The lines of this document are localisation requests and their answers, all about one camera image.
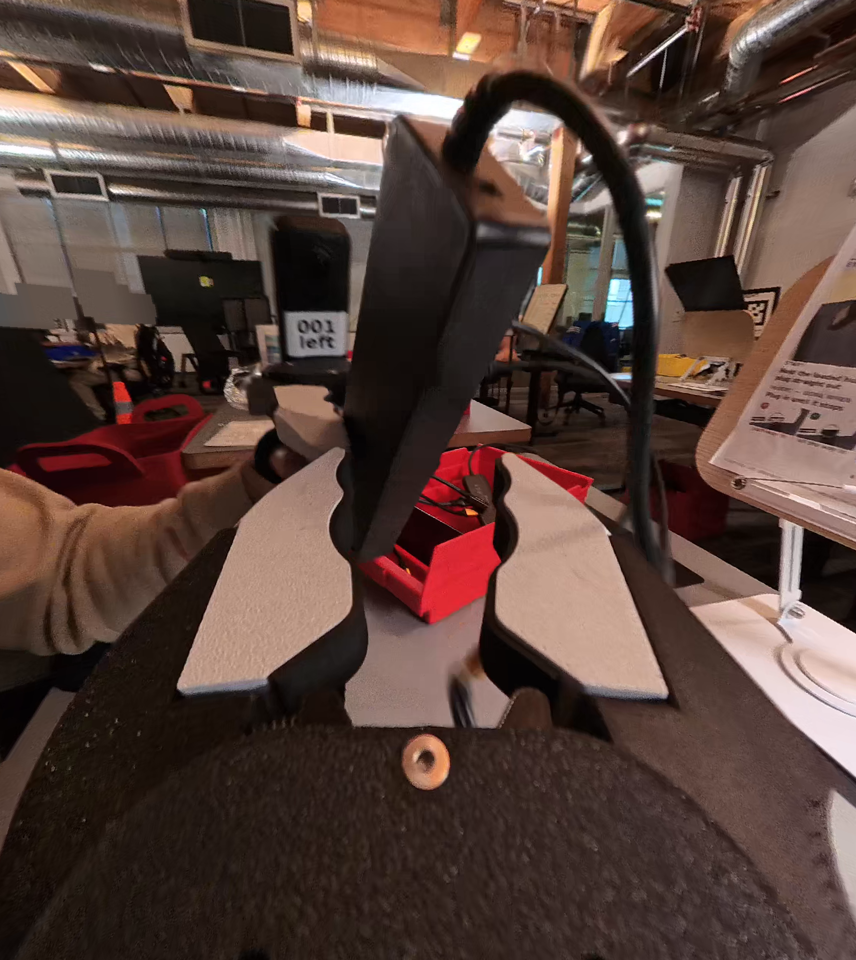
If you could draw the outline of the black office chair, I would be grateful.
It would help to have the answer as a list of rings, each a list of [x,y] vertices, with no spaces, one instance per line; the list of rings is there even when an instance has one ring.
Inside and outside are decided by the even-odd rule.
[[[588,320],[588,317],[587,314],[581,314],[578,318]],[[589,353],[585,353],[577,348],[576,350],[598,362],[610,374],[619,370],[620,347],[617,356],[591,348],[589,349]],[[590,402],[588,399],[589,395],[607,394],[605,383],[605,380],[595,371],[585,367],[580,368],[579,372],[559,371],[557,373],[557,409],[559,412],[564,413],[565,426],[570,423],[573,414],[577,414],[580,411],[593,414],[599,419],[602,426],[605,425],[605,409]]]

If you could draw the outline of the person's left forearm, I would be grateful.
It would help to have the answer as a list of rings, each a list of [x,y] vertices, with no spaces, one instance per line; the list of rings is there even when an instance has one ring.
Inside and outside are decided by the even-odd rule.
[[[111,643],[220,532],[280,483],[252,460],[149,506],[76,505],[0,468],[0,650]]]

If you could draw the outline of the silver air duct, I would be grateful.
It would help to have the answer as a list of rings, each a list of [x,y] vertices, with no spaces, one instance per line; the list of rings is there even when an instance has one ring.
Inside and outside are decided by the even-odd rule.
[[[844,16],[849,1],[776,1],[757,10],[733,37],[727,53],[722,99],[739,101],[750,91],[765,57],[816,27]]]
[[[0,89],[0,142],[14,140],[337,174],[378,173],[384,158],[375,138]]]

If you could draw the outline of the red tote basket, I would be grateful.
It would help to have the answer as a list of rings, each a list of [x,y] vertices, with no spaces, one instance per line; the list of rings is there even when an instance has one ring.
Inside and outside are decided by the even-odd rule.
[[[206,413],[192,396],[171,393],[134,405],[127,421],[75,438],[21,447],[9,469],[64,496],[75,488],[153,479],[180,451]]]

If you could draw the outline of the blue jacket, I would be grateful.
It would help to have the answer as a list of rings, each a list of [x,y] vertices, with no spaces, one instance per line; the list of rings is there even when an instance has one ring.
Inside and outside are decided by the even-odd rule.
[[[621,345],[621,331],[613,323],[579,318],[564,333],[563,342],[586,354],[592,349],[617,356]]]

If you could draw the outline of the black backpack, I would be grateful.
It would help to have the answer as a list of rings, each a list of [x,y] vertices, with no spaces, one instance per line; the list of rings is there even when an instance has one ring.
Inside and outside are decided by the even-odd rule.
[[[135,327],[135,353],[139,370],[155,390],[170,390],[174,379],[173,356],[154,325]]]

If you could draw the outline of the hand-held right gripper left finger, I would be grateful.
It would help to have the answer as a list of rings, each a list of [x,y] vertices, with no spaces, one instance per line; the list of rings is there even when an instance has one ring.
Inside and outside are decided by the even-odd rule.
[[[368,650],[363,591],[346,556],[350,469],[333,449],[240,522],[177,681],[186,698],[260,694],[298,710],[343,691]]]

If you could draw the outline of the small red bin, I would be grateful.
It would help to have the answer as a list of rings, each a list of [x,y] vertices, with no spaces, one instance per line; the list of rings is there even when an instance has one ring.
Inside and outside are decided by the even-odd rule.
[[[461,478],[482,474],[493,487],[504,455],[492,446],[446,451],[395,545],[361,565],[374,584],[429,624],[482,598],[499,564],[494,522],[482,525],[465,510]]]

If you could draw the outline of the red storage crate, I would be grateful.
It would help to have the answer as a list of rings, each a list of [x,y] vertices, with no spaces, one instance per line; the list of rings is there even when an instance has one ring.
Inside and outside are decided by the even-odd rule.
[[[659,466],[670,531],[694,543],[721,536],[726,530],[729,497],[708,485],[694,466],[666,460]]]

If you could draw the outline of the dark cloth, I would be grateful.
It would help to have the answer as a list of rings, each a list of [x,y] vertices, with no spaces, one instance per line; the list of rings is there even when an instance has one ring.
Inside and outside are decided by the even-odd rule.
[[[26,445],[71,440],[97,425],[31,334],[0,328],[0,467]]]

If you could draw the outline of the wood edge desk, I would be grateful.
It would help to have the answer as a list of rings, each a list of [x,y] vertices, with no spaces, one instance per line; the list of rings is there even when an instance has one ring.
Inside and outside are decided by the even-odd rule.
[[[725,384],[697,383],[691,379],[661,377],[654,379],[653,395],[658,402],[684,402],[715,410],[728,393]]]

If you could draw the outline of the grey table wood edge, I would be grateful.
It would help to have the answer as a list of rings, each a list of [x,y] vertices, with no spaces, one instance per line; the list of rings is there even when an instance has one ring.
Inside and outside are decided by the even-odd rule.
[[[180,449],[183,468],[188,472],[223,471],[244,460],[258,440],[271,429],[267,416],[238,411],[223,403],[208,414],[185,438]],[[531,428],[494,408],[472,401],[461,419],[448,449],[492,446],[498,443],[524,445]]]

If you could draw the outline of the wooden column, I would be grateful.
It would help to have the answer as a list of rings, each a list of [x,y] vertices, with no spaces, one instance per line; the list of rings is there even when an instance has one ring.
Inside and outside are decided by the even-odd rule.
[[[565,126],[560,126],[554,131],[551,144],[547,216],[552,238],[541,268],[542,284],[565,280],[567,224],[577,163],[578,140]]]

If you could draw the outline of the plain wooden board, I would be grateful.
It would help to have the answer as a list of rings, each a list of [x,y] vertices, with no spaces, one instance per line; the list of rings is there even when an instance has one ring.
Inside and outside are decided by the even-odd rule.
[[[682,352],[745,363],[755,344],[754,318],[745,309],[687,311],[681,325]]]

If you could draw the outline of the small black monitor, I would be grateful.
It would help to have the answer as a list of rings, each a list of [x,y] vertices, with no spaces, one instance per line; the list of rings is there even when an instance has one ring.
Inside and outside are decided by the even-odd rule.
[[[744,290],[733,255],[668,265],[665,274],[687,313],[745,309]]]

